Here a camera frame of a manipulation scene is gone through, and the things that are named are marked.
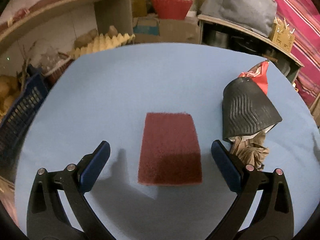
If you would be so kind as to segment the black ridged plastic wrapper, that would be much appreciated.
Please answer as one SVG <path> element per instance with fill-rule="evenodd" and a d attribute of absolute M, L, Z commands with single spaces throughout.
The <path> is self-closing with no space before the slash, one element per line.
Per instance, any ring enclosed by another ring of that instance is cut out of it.
<path fill-rule="evenodd" d="M 234 142 L 237 137 L 252 139 L 262 131 L 267 133 L 282 120 L 267 95 L 249 77 L 238 77 L 224 88 L 224 141 Z"/>

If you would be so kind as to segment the low wooden shelf unit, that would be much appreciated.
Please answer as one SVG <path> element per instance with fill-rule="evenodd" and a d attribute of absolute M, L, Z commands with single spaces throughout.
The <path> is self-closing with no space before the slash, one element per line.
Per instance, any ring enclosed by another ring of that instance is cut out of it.
<path fill-rule="evenodd" d="M 262 56 L 272 61 L 291 83 L 304 67 L 293 54 L 247 28 L 204 14 L 197 18 L 201 44 Z"/>

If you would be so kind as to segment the net bag of potatoes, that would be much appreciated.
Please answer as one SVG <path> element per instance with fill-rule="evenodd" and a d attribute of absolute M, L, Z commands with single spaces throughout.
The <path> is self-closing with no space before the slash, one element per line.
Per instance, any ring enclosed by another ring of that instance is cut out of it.
<path fill-rule="evenodd" d="M 21 83 L 19 78 L 10 75 L 1 75 L 0 79 L 0 100 L 1 120 L 6 116 L 14 101 L 20 96 Z"/>

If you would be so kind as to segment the yellow egg tray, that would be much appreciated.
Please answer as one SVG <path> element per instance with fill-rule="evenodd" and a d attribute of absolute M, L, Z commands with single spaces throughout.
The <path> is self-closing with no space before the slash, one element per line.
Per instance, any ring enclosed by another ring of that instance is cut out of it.
<path fill-rule="evenodd" d="M 106 35 L 99 35 L 93 39 L 88 45 L 83 46 L 81 48 L 72 49 L 68 55 L 76 60 L 82 55 L 93 54 L 100 51 L 110 50 L 118 47 L 125 46 L 127 44 L 131 44 L 135 39 L 135 35 L 129 35 L 125 33 L 124 35 L 118 34 L 112 37 Z"/>

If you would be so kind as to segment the pink striped blanket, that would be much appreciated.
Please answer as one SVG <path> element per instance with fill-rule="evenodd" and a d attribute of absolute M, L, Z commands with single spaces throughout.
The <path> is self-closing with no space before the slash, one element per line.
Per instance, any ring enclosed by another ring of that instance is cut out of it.
<path fill-rule="evenodd" d="M 304 65 L 298 74 L 299 94 L 310 107 L 319 95 L 319 12 L 311 0 L 275 0 L 275 17 L 295 28 L 292 54 Z"/>

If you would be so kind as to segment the tall wall shelf unit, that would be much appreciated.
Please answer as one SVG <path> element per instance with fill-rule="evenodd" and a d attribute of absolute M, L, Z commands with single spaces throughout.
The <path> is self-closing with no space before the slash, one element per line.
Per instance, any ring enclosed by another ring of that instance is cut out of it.
<path fill-rule="evenodd" d="M 32 45 L 68 52 L 90 30 L 110 27 L 133 32 L 130 0 L 9 0 L 1 11 L 1 74 L 19 72 Z"/>

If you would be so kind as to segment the red wrapper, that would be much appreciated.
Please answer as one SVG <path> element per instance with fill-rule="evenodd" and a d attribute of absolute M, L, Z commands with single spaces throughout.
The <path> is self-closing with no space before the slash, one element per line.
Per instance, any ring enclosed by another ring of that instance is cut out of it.
<path fill-rule="evenodd" d="M 263 61 L 256 64 L 250 70 L 240 73 L 238 77 L 249 77 L 252 79 L 260 89 L 267 95 L 268 93 L 268 81 L 267 81 L 267 70 L 269 67 L 269 61 Z"/>

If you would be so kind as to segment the maroon scouring pad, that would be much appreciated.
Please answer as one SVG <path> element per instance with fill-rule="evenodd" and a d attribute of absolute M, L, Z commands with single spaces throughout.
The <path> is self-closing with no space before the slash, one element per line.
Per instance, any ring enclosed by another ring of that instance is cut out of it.
<path fill-rule="evenodd" d="M 201 150 L 190 114 L 146 114 L 138 182 L 148 186 L 202 183 Z"/>

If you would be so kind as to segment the yellow woven basket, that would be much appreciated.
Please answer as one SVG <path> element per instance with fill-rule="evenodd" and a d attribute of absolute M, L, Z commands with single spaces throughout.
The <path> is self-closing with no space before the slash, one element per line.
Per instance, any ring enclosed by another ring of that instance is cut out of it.
<path fill-rule="evenodd" d="M 286 52 L 291 53 L 295 41 L 294 32 L 295 28 L 291 29 L 285 18 L 275 17 L 269 39 Z"/>

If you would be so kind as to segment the red plastic tub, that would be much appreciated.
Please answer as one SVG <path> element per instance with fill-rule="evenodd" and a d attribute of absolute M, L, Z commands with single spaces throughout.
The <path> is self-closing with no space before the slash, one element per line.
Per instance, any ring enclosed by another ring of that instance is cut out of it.
<path fill-rule="evenodd" d="M 160 19 L 184 20 L 192 0 L 151 0 L 152 6 Z"/>

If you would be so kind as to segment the grey fabric bag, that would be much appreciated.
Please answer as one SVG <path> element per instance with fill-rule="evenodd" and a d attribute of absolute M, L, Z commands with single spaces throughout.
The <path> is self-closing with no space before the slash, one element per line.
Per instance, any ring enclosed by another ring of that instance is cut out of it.
<path fill-rule="evenodd" d="M 277 3 L 275 0 L 205 0 L 200 12 L 269 37 Z"/>

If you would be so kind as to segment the red lidded container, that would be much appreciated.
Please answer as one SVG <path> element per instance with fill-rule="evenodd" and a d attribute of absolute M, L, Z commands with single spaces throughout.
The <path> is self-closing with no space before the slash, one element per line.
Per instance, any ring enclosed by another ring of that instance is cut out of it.
<path fill-rule="evenodd" d="M 48 63 L 42 65 L 42 75 L 54 85 L 73 61 L 74 59 L 68 54 L 58 52 L 51 59 L 47 57 Z"/>

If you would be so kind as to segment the brown paper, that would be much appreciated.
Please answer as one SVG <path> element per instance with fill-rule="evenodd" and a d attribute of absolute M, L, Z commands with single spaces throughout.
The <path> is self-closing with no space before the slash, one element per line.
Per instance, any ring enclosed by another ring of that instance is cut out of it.
<path fill-rule="evenodd" d="M 264 131 L 246 140 L 242 137 L 236 137 L 230 154 L 237 156 L 244 165 L 250 164 L 258 171 L 262 171 L 264 160 L 270 152 L 269 148 L 264 146 L 265 138 L 266 133 Z"/>

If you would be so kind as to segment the cardboard box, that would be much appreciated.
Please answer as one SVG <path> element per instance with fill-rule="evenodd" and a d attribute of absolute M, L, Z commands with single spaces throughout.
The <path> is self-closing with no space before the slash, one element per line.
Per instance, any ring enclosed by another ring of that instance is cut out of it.
<path fill-rule="evenodd" d="M 192 43 L 200 44 L 197 21 L 137 17 L 133 19 L 136 43 Z"/>

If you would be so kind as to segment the dark blue plastic crate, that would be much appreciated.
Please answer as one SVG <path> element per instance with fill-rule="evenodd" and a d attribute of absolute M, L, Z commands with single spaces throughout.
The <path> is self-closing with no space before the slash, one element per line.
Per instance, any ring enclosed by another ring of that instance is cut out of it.
<path fill-rule="evenodd" d="M 1 121 L 1 155 L 16 146 L 48 95 L 40 69 L 30 64 L 27 74 L 24 90 Z"/>

